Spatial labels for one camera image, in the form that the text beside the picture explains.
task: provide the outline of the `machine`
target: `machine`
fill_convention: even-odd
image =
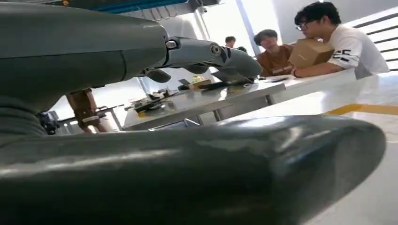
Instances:
[[[246,53],[168,37],[156,22],[0,3],[0,224],[298,225],[355,189],[385,136],[358,120],[293,116],[209,127],[47,136],[62,95],[159,68],[257,76]]]

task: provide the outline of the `white t-shirt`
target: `white t-shirt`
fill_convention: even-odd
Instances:
[[[339,25],[328,44],[335,49],[328,62],[345,69],[356,68],[358,78],[390,71],[376,45],[358,29]]]

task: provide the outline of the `wrist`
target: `wrist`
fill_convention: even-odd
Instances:
[[[293,68],[293,69],[291,70],[291,74],[292,74],[294,77],[297,77],[297,76],[296,76],[296,71],[297,71],[297,68]]]

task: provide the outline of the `yellow floor marking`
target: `yellow floor marking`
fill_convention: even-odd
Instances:
[[[331,110],[329,112],[325,112],[324,114],[340,116],[350,112],[363,112],[398,116],[398,105],[350,104]]]

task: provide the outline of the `stainless steel table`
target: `stainless steel table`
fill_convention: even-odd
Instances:
[[[268,83],[264,81],[259,81],[248,87],[239,85],[217,90],[190,90],[164,100],[160,109],[144,113],[128,111],[123,130],[151,129],[192,117],[198,117],[198,122],[201,123],[199,115],[208,112],[214,112],[216,120],[221,121],[224,118],[220,109],[256,98],[264,97],[265,99],[267,96],[283,90],[285,90],[283,82]]]

